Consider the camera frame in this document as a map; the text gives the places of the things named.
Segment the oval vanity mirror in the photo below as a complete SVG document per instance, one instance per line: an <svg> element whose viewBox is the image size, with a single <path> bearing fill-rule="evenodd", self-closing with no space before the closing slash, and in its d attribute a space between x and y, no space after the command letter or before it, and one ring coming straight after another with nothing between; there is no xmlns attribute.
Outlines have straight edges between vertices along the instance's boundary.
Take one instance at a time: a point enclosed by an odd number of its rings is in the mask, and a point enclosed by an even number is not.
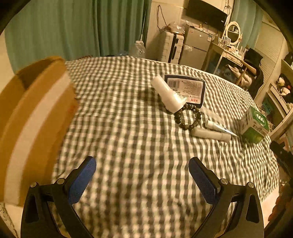
<svg viewBox="0 0 293 238"><path fill-rule="evenodd" d="M231 21L226 25L222 39L226 45L235 46L240 42L241 35L239 24L236 21Z"/></svg>

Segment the green curtain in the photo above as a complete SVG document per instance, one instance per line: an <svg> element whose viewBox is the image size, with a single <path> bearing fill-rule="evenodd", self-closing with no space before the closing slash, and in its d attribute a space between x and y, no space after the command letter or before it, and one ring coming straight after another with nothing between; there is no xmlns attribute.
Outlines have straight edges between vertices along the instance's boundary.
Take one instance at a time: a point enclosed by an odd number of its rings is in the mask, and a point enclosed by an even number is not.
<svg viewBox="0 0 293 238"><path fill-rule="evenodd" d="M151 1L30 1L4 30L13 71L60 56L127 53L146 40Z"/></svg>

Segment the black wall television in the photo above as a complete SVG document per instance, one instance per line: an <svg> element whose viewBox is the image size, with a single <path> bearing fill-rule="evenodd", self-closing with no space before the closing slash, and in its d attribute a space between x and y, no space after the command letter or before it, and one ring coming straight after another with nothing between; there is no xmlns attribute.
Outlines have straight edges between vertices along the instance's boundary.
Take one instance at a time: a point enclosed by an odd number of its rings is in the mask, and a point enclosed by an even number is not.
<svg viewBox="0 0 293 238"><path fill-rule="evenodd" d="M222 32L225 28L227 14L215 6L200 0L190 0L186 10L186 16L199 20L216 30Z"/></svg>

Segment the white shelf unit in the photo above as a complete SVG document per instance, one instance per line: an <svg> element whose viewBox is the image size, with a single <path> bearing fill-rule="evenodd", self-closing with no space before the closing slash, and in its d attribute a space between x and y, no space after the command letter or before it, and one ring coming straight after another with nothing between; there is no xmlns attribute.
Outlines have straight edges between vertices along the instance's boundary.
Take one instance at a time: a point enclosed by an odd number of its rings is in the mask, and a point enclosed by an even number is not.
<svg viewBox="0 0 293 238"><path fill-rule="evenodd" d="M261 101L268 106L265 115L274 125L270 139L276 141L292 126L292 65L280 59L277 66L279 71L267 82Z"/></svg>

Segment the brown cardboard box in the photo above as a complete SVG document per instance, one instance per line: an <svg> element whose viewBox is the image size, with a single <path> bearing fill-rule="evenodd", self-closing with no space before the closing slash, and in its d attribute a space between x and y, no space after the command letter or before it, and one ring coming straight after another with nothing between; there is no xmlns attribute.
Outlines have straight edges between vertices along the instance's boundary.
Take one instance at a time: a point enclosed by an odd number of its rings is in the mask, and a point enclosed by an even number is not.
<svg viewBox="0 0 293 238"><path fill-rule="evenodd" d="M1 92L1 201L23 206L30 184L48 184L78 108L61 57L18 71Z"/></svg>

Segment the clear water jug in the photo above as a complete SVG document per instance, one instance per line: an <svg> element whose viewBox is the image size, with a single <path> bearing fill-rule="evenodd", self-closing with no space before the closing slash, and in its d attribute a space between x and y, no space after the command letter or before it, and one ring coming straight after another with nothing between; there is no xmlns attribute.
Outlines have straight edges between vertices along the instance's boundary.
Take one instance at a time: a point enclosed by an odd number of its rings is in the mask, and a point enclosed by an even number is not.
<svg viewBox="0 0 293 238"><path fill-rule="evenodd" d="M129 55L132 57L145 58L146 48L143 41L135 41L134 45L129 50Z"/></svg>

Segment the green white carton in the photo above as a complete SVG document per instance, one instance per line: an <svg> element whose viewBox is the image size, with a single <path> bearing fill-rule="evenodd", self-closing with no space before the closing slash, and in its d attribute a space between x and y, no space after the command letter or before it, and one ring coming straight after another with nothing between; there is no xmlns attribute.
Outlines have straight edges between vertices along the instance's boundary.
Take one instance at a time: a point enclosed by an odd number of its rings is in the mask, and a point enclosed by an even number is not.
<svg viewBox="0 0 293 238"><path fill-rule="evenodd" d="M266 117L249 106L240 120L240 133L249 142L257 144L270 132Z"/></svg>

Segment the grey mini fridge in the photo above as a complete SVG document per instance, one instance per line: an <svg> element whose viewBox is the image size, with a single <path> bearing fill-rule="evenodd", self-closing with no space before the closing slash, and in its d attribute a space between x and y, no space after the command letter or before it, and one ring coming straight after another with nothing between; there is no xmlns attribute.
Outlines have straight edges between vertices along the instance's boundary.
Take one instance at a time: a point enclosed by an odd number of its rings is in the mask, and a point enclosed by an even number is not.
<svg viewBox="0 0 293 238"><path fill-rule="evenodd" d="M210 43L211 36L208 33L187 26L179 64L202 69Z"/></svg>

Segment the white cylindrical tube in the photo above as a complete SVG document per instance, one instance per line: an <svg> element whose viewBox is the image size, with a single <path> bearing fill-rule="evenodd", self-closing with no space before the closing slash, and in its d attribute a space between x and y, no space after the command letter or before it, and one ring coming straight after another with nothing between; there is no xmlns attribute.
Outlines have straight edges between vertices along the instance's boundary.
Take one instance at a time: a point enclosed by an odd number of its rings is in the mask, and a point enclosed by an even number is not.
<svg viewBox="0 0 293 238"><path fill-rule="evenodd" d="M208 130L200 127L195 127L191 130L191 134L194 137L213 139L218 141L229 142L231 135L223 132Z"/></svg>

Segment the black framed labelled package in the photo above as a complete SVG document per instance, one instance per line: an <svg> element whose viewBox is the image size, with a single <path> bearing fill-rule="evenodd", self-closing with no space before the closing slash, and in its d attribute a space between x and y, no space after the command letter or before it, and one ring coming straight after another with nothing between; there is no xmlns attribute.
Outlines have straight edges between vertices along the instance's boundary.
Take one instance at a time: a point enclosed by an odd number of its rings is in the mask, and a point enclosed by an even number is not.
<svg viewBox="0 0 293 238"><path fill-rule="evenodd" d="M180 97L186 99L186 103L201 108L204 102L206 83L198 77L166 74L164 80L167 85Z"/></svg>

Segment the white suitcase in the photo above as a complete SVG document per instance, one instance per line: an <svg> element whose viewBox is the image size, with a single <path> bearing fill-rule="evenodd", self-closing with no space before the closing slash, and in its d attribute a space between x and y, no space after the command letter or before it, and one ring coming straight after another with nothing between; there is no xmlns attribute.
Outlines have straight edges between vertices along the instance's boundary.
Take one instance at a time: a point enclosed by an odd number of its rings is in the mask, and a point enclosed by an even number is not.
<svg viewBox="0 0 293 238"><path fill-rule="evenodd" d="M158 46L158 61L178 64L183 47L183 41L183 35L162 31L160 33L160 44Z"/></svg>

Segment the white dressing table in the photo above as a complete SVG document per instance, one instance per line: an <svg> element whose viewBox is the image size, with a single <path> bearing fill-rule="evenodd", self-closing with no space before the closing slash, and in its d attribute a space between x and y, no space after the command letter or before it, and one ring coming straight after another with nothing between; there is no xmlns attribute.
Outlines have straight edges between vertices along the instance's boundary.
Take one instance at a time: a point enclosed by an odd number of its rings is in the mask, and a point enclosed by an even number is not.
<svg viewBox="0 0 293 238"><path fill-rule="evenodd" d="M217 44L210 43L201 70L222 77L223 79L235 84L238 78L229 66L240 70L242 69L243 64L240 59L231 52L225 50Z"/></svg>

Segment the checkered gingham bedsheet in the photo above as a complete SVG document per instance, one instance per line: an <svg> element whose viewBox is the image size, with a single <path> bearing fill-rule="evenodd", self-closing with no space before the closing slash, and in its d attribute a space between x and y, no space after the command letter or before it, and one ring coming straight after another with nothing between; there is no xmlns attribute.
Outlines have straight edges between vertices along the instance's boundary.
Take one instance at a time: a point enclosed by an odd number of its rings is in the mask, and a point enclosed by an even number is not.
<svg viewBox="0 0 293 238"><path fill-rule="evenodd" d="M270 137L257 144L241 136L227 143L192 137L151 80L166 74L203 79L204 107L234 133L255 104L240 87L187 66L134 57L78 59L66 67L79 109L52 179L67 176L87 156L96 159L96 172L74 205L94 237L191 237L211 209L189 173L192 157L233 184L254 183L260 200L278 188Z"/></svg>

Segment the white tapered tube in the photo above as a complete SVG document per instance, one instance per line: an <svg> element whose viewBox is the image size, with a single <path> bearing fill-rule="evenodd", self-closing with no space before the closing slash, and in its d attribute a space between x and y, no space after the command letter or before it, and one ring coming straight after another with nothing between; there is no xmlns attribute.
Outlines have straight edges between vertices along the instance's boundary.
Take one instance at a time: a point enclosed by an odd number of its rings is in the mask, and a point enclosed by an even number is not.
<svg viewBox="0 0 293 238"><path fill-rule="evenodd" d="M235 133L231 132L230 130L218 125L217 123L215 122L212 122L210 120L207 120L205 122L205 127L208 128L208 129L211 129L211 130L215 130L215 131L218 131L218 132L222 132L222 133L227 133L227 134L230 134L232 136L237 136Z"/></svg>

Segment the white plastic bottle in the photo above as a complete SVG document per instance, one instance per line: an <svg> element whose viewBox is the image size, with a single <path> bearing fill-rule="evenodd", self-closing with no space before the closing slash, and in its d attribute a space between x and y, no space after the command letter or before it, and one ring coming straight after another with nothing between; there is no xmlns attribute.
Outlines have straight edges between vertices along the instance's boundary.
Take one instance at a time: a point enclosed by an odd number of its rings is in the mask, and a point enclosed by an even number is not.
<svg viewBox="0 0 293 238"><path fill-rule="evenodd" d="M156 76L151 80L151 85L161 97L161 100L169 112L172 114L181 110L186 104L187 98L180 97L173 91L161 76Z"/></svg>

